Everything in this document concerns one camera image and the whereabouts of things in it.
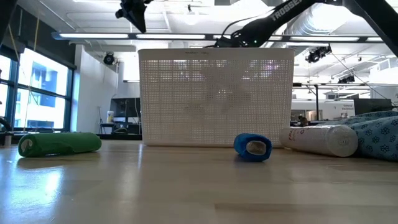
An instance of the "green fabric roll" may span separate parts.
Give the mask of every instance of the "green fabric roll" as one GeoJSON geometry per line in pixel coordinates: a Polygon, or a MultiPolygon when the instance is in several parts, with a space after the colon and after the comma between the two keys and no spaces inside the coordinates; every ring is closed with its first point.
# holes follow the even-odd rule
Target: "green fabric roll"
{"type": "Polygon", "coordinates": [[[95,151],[101,145],[101,139],[93,133],[27,134],[19,140],[18,152],[23,157],[65,155],[95,151]]]}

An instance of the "spotlight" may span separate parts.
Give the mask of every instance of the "spotlight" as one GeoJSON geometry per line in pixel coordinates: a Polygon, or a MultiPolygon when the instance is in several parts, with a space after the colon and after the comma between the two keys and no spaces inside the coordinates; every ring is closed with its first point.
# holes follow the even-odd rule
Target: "spotlight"
{"type": "Polygon", "coordinates": [[[347,82],[349,83],[355,82],[355,77],[353,75],[350,75],[349,77],[347,77],[347,82]]]}
{"type": "Polygon", "coordinates": [[[355,77],[353,75],[350,75],[350,76],[345,77],[345,78],[340,78],[338,80],[337,84],[348,84],[348,83],[353,83],[353,82],[355,82],[355,77]]]}
{"type": "Polygon", "coordinates": [[[116,60],[114,59],[113,52],[108,52],[106,53],[104,57],[104,63],[106,65],[114,65],[116,63],[116,60]]]}
{"type": "Polygon", "coordinates": [[[327,47],[317,47],[315,50],[310,50],[310,54],[305,57],[305,60],[309,63],[315,63],[330,53],[332,53],[330,45],[327,47]]]}

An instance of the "blue tape roll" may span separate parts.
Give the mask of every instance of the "blue tape roll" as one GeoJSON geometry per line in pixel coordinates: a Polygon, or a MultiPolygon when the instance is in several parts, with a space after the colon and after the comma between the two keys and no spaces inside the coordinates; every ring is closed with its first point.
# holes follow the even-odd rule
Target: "blue tape roll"
{"type": "Polygon", "coordinates": [[[266,159],[269,158],[272,152],[272,143],[269,139],[267,139],[265,136],[261,136],[259,134],[247,134],[243,133],[238,136],[236,136],[235,141],[234,141],[234,148],[239,155],[247,160],[247,161],[252,161],[252,162],[262,162],[266,159]],[[247,144],[251,141],[258,141],[262,142],[266,145],[266,153],[263,155],[255,155],[253,153],[250,153],[246,148],[247,144]]]}

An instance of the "monitor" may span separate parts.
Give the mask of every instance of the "monitor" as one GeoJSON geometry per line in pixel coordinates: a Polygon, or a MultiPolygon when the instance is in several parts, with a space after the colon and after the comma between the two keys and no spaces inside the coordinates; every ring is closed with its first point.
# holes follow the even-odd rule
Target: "monitor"
{"type": "Polygon", "coordinates": [[[111,100],[111,111],[115,118],[140,118],[141,101],[140,98],[117,98],[111,100]]]}
{"type": "Polygon", "coordinates": [[[354,99],[355,115],[392,110],[390,99],[354,99]]]}

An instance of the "blue patterned fabric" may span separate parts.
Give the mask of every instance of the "blue patterned fabric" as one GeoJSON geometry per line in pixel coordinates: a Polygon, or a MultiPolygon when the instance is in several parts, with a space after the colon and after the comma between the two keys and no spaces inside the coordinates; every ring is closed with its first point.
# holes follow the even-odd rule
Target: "blue patterned fabric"
{"type": "Polygon", "coordinates": [[[355,131],[359,141],[356,156],[398,161],[398,112],[361,114],[327,124],[343,124],[355,131]]]}

